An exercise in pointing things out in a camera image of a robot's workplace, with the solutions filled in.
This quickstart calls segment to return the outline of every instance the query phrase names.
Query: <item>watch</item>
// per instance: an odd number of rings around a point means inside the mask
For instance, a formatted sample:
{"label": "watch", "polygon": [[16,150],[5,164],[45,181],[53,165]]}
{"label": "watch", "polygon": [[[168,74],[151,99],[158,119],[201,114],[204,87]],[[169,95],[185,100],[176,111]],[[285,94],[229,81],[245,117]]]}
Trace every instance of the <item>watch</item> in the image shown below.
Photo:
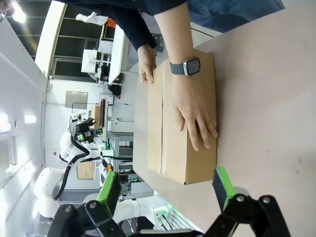
{"label": "watch", "polygon": [[170,67],[172,74],[192,76],[201,71],[201,62],[198,57],[195,57],[181,64],[170,63]]}

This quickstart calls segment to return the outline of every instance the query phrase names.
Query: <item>screw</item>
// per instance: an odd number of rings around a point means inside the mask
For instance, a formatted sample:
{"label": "screw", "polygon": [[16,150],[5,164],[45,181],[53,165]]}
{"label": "screw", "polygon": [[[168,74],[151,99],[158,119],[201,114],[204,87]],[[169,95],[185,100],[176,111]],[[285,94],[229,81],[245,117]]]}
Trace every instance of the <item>screw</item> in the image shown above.
{"label": "screw", "polygon": [[245,200],[245,197],[240,195],[237,197],[237,201],[244,201]]}
{"label": "screw", "polygon": [[70,209],[71,209],[71,206],[66,206],[65,209],[64,209],[64,211],[69,212]]}
{"label": "screw", "polygon": [[96,203],[95,202],[93,202],[93,203],[90,203],[90,205],[89,205],[89,207],[91,208],[91,209],[93,209],[93,208],[95,208],[96,207]]}
{"label": "screw", "polygon": [[264,197],[264,198],[263,198],[263,202],[264,202],[264,203],[269,203],[269,202],[270,202],[270,198]]}

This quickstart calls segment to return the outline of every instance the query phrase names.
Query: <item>sleeve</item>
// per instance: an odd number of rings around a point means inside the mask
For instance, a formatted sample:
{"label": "sleeve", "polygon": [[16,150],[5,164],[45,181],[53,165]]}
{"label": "sleeve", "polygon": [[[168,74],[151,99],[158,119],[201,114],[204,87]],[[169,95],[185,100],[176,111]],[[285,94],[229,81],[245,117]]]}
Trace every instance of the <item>sleeve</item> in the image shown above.
{"label": "sleeve", "polygon": [[102,16],[108,16],[118,24],[133,44],[136,51],[144,44],[156,47],[156,41],[138,10],[127,9],[109,4],[80,4],[77,5]]}
{"label": "sleeve", "polygon": [[146,7],[152,16],[184,4],[187,0],[145,0]]}

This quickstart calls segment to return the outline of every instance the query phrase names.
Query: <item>brown box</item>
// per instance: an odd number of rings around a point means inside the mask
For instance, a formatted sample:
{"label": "brown box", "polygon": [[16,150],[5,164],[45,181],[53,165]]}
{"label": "brown box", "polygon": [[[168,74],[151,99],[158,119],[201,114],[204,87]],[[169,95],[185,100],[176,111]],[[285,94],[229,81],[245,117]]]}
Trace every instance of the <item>brown box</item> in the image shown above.
{"label": "brown box", "polygon": [[77,179],[94,179],[95,161],[82,162],[77,165]]}
{"label": "brown box", "polygon": [[[216,95],[213,56],[196,50],[201,61],[205,96],[216,118]],[[213,179],[216,165],[216,139],[211,149],[202,145],[195,152],[186,124],[178,131],[172,103],[170,60],[154,70],[154,83],[148,84],[148,168],[182,184]]]}
{"label": "brown box", "polygon": [[91,106],[91,118],[95,119],[95,124],[91,128],[101,127],[101,106]]}

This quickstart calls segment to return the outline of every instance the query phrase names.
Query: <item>jeans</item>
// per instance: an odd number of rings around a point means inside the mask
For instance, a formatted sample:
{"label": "jeans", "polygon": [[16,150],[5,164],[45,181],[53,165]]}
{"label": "jeans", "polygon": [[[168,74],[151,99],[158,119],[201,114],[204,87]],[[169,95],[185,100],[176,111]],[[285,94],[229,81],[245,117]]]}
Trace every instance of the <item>jeans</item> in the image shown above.
{"label": "jeans", "polygon": [[282,0],[188,0],[188,8],[191,22],[222,33],[285,9]]}

